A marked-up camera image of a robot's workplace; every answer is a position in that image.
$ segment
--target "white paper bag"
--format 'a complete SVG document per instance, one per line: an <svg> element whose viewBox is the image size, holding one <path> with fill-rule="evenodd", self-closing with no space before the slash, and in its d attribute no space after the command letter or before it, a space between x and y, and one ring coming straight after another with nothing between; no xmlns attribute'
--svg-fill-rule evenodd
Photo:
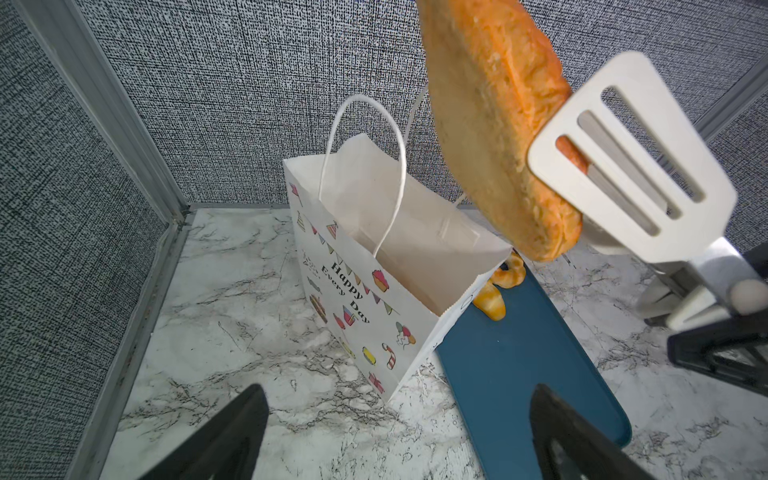
<svg viewBox="0 0 768 480"><path fill-rule="evenodd" d="M329 154L353 101L384 114L398 138L401 164L365 134ZM397 124L363 95L339 109L326 155L290 158L283 168L306 297L388 401L440 344L511 246L406 174Z"/></svg>

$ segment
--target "marble countertop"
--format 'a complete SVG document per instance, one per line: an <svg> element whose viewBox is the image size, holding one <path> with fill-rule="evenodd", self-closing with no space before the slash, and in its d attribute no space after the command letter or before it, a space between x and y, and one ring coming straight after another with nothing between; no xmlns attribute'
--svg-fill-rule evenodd
<svg viewBox="0 0 768 480"><path fill-rule="evenodd" d="M631 310L645 265L584 245L528 265L629 416L634 461L768 478L768 399L669 364L669 332ZM198 210L101 477L137 478L257 382L254 478L483 478L434 354L385 406L314 316L289 210Z"/></svg>

